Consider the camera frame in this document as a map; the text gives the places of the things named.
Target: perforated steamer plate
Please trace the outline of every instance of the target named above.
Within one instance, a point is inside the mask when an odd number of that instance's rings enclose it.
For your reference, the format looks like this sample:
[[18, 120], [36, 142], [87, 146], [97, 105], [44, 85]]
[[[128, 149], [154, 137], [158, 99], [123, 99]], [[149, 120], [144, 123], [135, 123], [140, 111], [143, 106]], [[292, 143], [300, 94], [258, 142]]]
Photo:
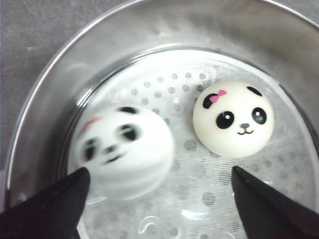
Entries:
[[[214, 82], [227, 80], [257, 86], [275, 112], [271, 140], [250, 157], [220, 157], [193, 130], [196, 98]], [[244, 239], [230, 183], [234, 165], [318, 210], [319, 161], [312, 137], [278, 82], [262, 71], [200, 50], [146, 56], [100, 85], [74, 134], [92, 112], [118, 104], [144, 106], [166, 121], [176, 144], [174, 166], [159, 188], [135, 200], [116, 202], [89, 193], [78, 226], [82, 239]]]

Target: panda eye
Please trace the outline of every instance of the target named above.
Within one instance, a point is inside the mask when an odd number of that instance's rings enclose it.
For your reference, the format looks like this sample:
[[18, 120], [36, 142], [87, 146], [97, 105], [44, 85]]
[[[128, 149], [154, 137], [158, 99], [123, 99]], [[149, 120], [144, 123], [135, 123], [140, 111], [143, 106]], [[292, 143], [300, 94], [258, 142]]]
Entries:
[[267, 120], [266, 112], [262, 108], [254, 108], [253, 112], [251, 113], [254, 121], [258, 124], [264, 124]]
[[234, 122], [234, 114], [230, 111], [220, 113], [216, 118], [216, 124], [221, 129], [230, 127]]
[[84, 157], [86, 162], [92, 160], [94, 157], [98, 147], [98, 142], [97, 138], [92, 138], [84, 143]]
[[120, 126], [118, 133], [129, 141], [137, 140], [140, 137], [138, 126], [131, 123]]

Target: blurry panda bun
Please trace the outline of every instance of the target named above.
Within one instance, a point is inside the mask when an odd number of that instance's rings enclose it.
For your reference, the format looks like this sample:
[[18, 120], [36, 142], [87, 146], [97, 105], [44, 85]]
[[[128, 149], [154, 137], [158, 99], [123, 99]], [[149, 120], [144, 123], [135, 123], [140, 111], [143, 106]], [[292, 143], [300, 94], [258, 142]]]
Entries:
[[128, 200], [158, 187], [169, 172], [174, 141], [165, 121], [140, 106], [116, 106], [79, 123], [68, 172], [86, 167], [96, 196]]

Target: panda ear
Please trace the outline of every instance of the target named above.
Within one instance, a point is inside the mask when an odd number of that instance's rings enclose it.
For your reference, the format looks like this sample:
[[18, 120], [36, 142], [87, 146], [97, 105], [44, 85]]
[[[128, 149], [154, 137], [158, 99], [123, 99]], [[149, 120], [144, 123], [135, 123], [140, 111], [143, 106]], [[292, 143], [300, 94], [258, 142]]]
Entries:
[[209, 109], [210, 106], [213, 104], [213, 102], [209, 99], [212, 96], [217, 96], [217, 94], [209, 94], [208, 96], [205, 97], [204, 101], [203, 101], [203, 107], [205, 109]]
[[127, 112], [131, 114], [137, 114], [139, 112], [138, 109], [133, 107], [120, 107], [117, 109], [117, 111]]
[[248, 86], [247, 89], [250, 90], [251, 92], [255, 93], [255, 94], [258, 95], [258, 96], [261, 96], [261, 97], [263, 96], [263, 95], [262, 95], [256, 88], [254, 88], [254, 87]]

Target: gray countertop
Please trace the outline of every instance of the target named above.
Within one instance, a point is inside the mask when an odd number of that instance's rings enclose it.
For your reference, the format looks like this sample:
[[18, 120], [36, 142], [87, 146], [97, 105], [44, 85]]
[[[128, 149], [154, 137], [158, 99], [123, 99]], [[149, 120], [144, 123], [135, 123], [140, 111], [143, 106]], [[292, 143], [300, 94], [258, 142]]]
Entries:
[[[42, 69], [77, 31], [122, 2], [1, 1], [1, 166], [21, 107]], [[319, 22], [319, 0], [277, 2]]]

